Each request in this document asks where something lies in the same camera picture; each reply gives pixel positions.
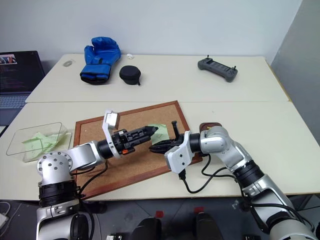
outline cork board with wooden frame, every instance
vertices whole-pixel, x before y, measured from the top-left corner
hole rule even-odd
[[[102,130],[103,119],[104,117],[100,116],[77,121],[73,146],[75,147],[91,140],[101,141],[106,139]],[[119,112],[117,129],[131,131],[149,124],[165,124],[170,139],[174,139],[175,133],[171,124],[174,120],[177,121],[177,128],[180,133],[190,130],[178,101]],[[82,192],[85,195],[84,199],[169,172],[164,155],[149,151],[151,145],[151,141],[147,141],[135,146],[135,152],[123,155],[121,158],[112,157],[107,159],[107,171],[86,186]],[[196,154],[192,163],[197,163],[201,160],[202,158]],[[76,184],[83,186],[91,177],[102,171],[104,167],[105,165],[101,164],[90,172],[77,175]]]

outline remote controller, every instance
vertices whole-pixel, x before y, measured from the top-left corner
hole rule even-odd
[[[231,83],[238,73],[236,66],[228,67],[219,62],[213,61],[212,58],[209,58],[209,55],[207,58],[198,61],[198,68],[200,70],[205,69],[213,72],[214,74],[218,74],[224,77],[228,83]]]

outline plastic container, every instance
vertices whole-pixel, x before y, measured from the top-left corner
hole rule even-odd
[[[22,160],[30,162],[50,151],[69,149],[70,140],[71,132],[61,122],[23,128],[13,135],[6,154],[23,154]]]

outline white tissue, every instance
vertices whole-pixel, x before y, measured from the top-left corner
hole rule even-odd
[[[130,54],[130,53],[128,53],[126,56],[128,57],[128,59],[133,59],[134,58],[134,56],[132,54]]]

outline blue boxing glove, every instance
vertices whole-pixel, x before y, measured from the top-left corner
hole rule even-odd
[[[93,46],[84,48],[86,65],[80,77],[88,84],[104,84],[109,79],[112,65],[121,57],[121,51],[110,37],[98,36],[91,41]]]

